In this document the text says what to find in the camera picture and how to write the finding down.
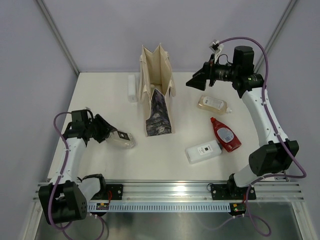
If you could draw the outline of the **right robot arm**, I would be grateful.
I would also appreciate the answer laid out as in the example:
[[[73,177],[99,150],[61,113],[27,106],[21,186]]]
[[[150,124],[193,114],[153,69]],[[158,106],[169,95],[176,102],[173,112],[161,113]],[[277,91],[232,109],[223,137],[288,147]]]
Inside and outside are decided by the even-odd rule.
[[[213,53],[203,67],[192,75],[186,86],[201,91],[212,87],[216,81],[230,82],[247,107],[254,123],[259,147],[248,157],[248,165],[229,176],[223,197],[239,199],[250,193],[254,181],[278,176],[291,165],[299,150],[299,144],[290,140],[282,130],[268,99],[267,78],[254,72],[254,50],[250,46],[236,46],[231,63],[220,64],[222,46],[211,46]]]

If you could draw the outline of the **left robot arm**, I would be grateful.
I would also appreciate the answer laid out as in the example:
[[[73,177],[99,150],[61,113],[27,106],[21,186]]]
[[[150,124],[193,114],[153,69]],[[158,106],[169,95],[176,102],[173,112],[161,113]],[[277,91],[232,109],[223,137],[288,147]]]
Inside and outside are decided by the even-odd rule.
[[[99,114],[90,109],[69,112],[71,121],[64,132],[57,131],[63,142],[62,156],[57,171],[47,185],[41,186],[38,197],[49,225],[63,230],[62,224],[83,220],[88,213],[88,203],[96,198],[110,197],[104,176],[87,175],[78,183],[80,161],[90,140],[102,143],[116,131]]]

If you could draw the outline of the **clear square bottle black cap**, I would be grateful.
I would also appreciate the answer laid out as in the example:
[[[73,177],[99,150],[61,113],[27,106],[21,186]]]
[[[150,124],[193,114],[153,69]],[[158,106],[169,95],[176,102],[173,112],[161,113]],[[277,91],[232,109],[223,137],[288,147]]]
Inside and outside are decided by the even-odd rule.
[[[108,144],[124,149],[132,149],[136,145],[136,141],[131,133],[120,130],[111,132],[105,141]]]

